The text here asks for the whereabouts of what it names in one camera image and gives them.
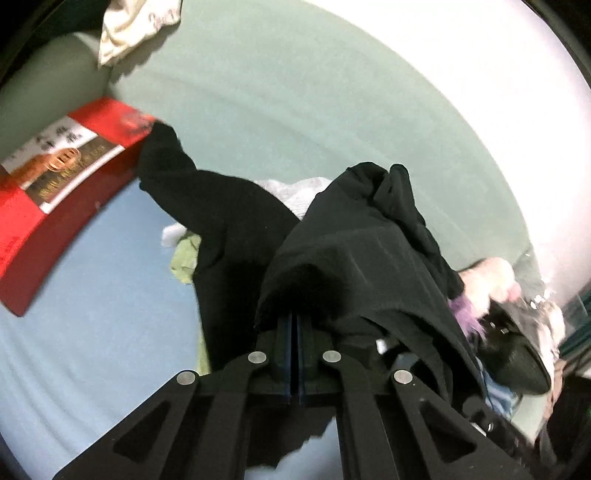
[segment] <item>silver screw head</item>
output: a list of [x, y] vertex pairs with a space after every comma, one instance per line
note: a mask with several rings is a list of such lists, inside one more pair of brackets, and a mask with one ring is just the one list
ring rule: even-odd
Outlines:
[[340, 362], [341, 354], [338, 353], [336, 350], [327, 350], [322, 354], [322, 358], [325, 362], [330, 364], [335, 364], [336, 362]]
[[251, 352], [248, 354], [248, 361], [252, 364], [261, 364], [267, 360], [267, 356], [263, 352]]
[[394, 372], [394, 380], [402, 385], [406, 385], [413, 381], [413, 374], [408, 370], [396, 370]]
[[177, 375], [177, 382], [179, 385], [190, 385], [195, 381], [196, 377], [193, 372], [180, 372]]

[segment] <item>mattress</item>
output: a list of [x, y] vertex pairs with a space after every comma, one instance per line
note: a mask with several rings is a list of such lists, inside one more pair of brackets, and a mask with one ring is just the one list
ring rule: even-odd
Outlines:
[[[169, 122], [200, 168], [293, 182], [359, 161], [403, 163], [456, 268], [515, 262], [530, 248], [470, 125], [403, 58], [327, 11], [296, 0], [185, 2], [180, 25], [112, 70], [96, 68], [96, 43], [52, 41], [0, 91], [1, 154], [106, 94]], [[134, 182], [80, 233], [23, 318], [0, 308], [0, 433], [33, 480], [52, 478], [196, 366], [197, 302], [159, 242], [172, 222]], [[341, 478], [338, 452], [332, 423], [276, 471], [246, 478]]]

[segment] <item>printed label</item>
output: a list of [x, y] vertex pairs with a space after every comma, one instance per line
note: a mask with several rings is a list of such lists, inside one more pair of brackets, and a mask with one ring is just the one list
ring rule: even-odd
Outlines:
[[123, 150], [64, 117], [0, 166], [43, 212], [50, 213], [68, 193]]

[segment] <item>black cloth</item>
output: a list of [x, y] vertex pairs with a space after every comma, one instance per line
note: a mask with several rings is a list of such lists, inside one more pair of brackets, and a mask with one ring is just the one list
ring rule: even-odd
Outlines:
[[393, 337], [427, 366], [442, 398], [483, 393], [476, 359], [447, 305], [463, 283], [414, 204], [408, 171], [348, 168], [316, 196], [269, 265], [257, 321], [312, 316], [343, 345]]
[[267, 329], [292, 311], [311, 314], [338, 348], [372, 365], [377, 339], [402, 345], [449, 401], [482, 393], [447, 306], [462, 281], [416, 209], [403, 166], [347, 169], [299, 223], [256, 184], [198, 170], [174, 130], [157, 122], [138, 176], [166, 212], [202, 236], [193, 283], [213, 370], [254, 347], [255, 314]]
[[174, 130], [155, 123], [138, 160], [140, 188], [176, 221], [202, 236], [193, 284], [212, 370], [252, 350], [265, 270], [298, 224], [251, 181], [198, 170]]

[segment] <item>red packaging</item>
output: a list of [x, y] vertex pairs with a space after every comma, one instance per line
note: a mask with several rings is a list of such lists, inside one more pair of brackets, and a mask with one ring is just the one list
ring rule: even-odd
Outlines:
[[0, 301], [24, 315], [59, 256], [135, 176], [154, 118], [102, 98], [0, 162]]

